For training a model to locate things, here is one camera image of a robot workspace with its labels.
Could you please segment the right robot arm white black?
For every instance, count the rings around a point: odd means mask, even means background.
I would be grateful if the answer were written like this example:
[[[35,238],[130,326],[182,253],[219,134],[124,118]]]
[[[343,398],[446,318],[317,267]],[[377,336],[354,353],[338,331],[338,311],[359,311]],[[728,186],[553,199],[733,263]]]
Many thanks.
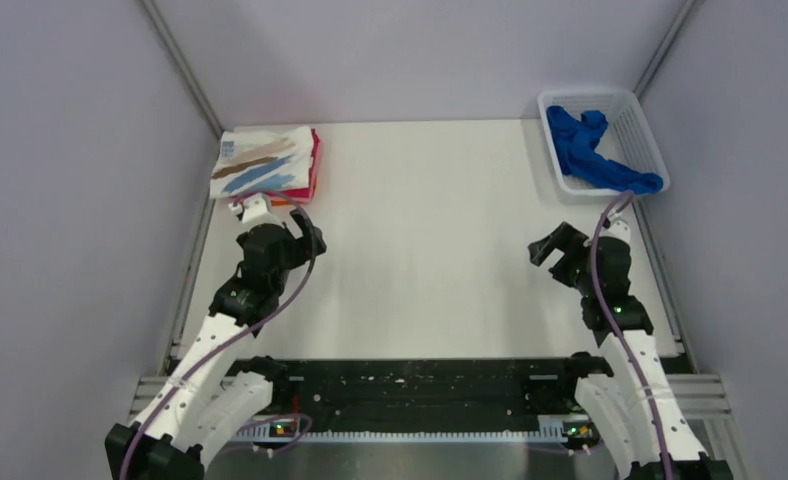
[[[646,308],[630,292],[630,229],[608,221],[593,237],[563,222],[528,246],[529,260],[580,295],[582,320],[606,364],[556,385],[559,404],[589,417],[619,479],[731,479],[691,429],[669,383]]]

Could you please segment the blue t shirt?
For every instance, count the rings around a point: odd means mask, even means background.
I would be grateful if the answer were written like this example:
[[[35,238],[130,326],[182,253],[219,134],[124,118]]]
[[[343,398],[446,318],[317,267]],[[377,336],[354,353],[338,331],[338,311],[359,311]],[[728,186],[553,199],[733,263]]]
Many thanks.
[[[546,109],[551,139],[560,171],[596,188],[636,195],[658,193],[664,180],[656,173],[639,172],[599,154],[596,149],[609,122],[600,110],[587,110],[573,117],[559,105]]]

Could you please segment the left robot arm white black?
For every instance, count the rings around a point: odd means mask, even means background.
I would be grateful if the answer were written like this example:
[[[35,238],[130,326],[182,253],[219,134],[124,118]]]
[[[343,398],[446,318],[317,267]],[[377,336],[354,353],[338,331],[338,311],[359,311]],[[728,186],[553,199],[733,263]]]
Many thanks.
[[[115,479],[202,479],[234,435],[257,413],[289,404],[284,367],[255,357],[227,388],[224,377],[262,328],[295,301],[289,274],[311,272],[326,251],[321,230],[303,208],[291,213],[294,236],[267,206],[246,208],[250,229],[237,238],[242,259],[215,292],[194,344],[134,420],[115,424],[104,445]]]

